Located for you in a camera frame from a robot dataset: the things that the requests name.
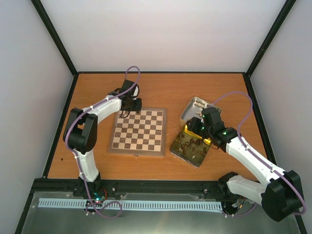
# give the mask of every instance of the wooden chessboard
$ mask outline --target wooden chessboard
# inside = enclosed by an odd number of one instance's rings
[[[165,155],[166,109],[142,107],[139,113],[121,114],[116,114],[108,152]]]

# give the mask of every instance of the white wall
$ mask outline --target white wall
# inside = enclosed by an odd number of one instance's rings
[[[301,176],[312,233],[312,1],[299,0],[252,75],[278,165]]]
[[[41,177],[72,81],[30,0],[0,0],[0,233]]]
[[[42,0],[79,71],[247,71],[285,0]]]

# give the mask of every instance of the black metal frame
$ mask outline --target black metal frame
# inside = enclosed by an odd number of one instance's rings
[[[58,128],[53,140],[53,144],[51,147],[50,154],[47,159],[46,166],[44,168],[44,172],[42,178],[35,179],[33,186],[31,188],[29,197],[26,201],[24,211],[21,215],[18,227],[16,229],[16,233],[21,233],[24,222],[27,217],[27,213],[29,210],[29,206],[31,204],[34,192],[38,191],[58,191],[58,192],[75,192],[78,187],[78,179],[46,179],[48,176],[48,172],[51,167],[51,163],[53,160],[53,156],[56,150],[57,143],[59,141],[60,133],[62,127],[64,125],[65,117],[69,108],[69,104],[71,102],[71,98],[73,92],[75,90],[75,86],[77,83],[77,79],[79,74],[88,73],[102,73],[102,74],[119,74],[124,72],[77,72],[64,45],[62,44],[49,16],[47,15],[42,3],[40,0],[31,0],[34,7],[36,8],[38,14],[40,15],[44,25],[46,26],[48,32],[50,33],[53,41],[55,42],[57,48],[59,49],[64,61],[66,62],[69,70],[72,72],[74,78],[73,82],[62,112],[62,116],[60,118]],[[259,132],[262,138],[262,142],[264,145],[264,149],[266,151],[268,160],[276,164],[276,160],[272,151],[272,147],[268,138],[268,134],[263,122],[263,118],[256,100],[256,96],[253,90],[253,86],[251,83],[251,75],[255,71],[257,65],[259,64],[260,60],[262,59],[264,53],[266,52],[267,48],[269,47],[270,43],[272,42],[274,36],[276,35],[278,29],[282,25],[283,21],[285,20],[286,16],[290,12],[292,6],[296,0],[286,0],[283,8],[281,9],[280,13],[278,14],[274,24],[272,25],[270,31],[268,32],[265,40],[263,41],[262,45],[260,46],[255,58],[253,59],[249,69],[247,72],[142,72],[142,73],[239,73],[243,75],[247,92],[253,101],[253,112],[255,115],[255,119],[259,128]],[[205,198],[209,199],[216,199],[218,201],[234,201],[237,199],[237,196],[232,196],[227,199],[220,196],[218,193],[217,188],[217,181],[150,181],[150,180],[101,180],[102,187],[105,187],[108,191],[109,197],[119,198],[120,195],[124,195],[125,193],[172,193],[172,194],[192,194],[198,196],[204,196]],[[307,233],[305,226],[303,224],[301,216],[296,216],[296,220],[299,226],[299,229],[302,234]]]

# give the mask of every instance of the wooden tabletop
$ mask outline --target wooden tabletop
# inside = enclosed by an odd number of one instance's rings
[[[136,80],[136,74],[128,79]],[[102,100],[110,91],[120,88],[124,74],[80,74],[70,103],[74,107],[88,107]],[[213,102],[231,91],[247,93],[241,74],[142,74],[139,81],[142,106],[167,109],[167,133],[165,156],[139,156],[109,153],[107,151],[115,115],[100,123],[95,161],[102,179],[142,180],[218,180],[222,175],[234,171],[247,179],[255,177],[235,158],[210,149],[199,168],[192,166],[169,153],[169,147],[181,129],[179,117],[193,97]],[[227,96],[217,106],[222,109],[222,120],[226,127],[237,128],[248,113],[248,99],[239,94]],[[241,128],[242,135],[260,153],[265,155],[260,133],[252,114]],[[78,178],[78,167],[74,155],[58,141],[49,178]]]

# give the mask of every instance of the yellow object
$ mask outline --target yellow object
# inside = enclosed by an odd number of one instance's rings
[[[196,137],[197,139],[201,139],[201,137],[200,137],[199,135],[197,135],[197,134],[195,134],[195,133],[189,131],[189,130],[187,129],[187,125],[186,125],[186,124],[184,125],[183,131],[186,132],[187,134],[193,136],[193,137]],[[211,140],[210,140],[210,139],[204,139],[203,141],[204,141],[204,143],[205,143],[206,145],[209,145],[209,146],[211,145]]]

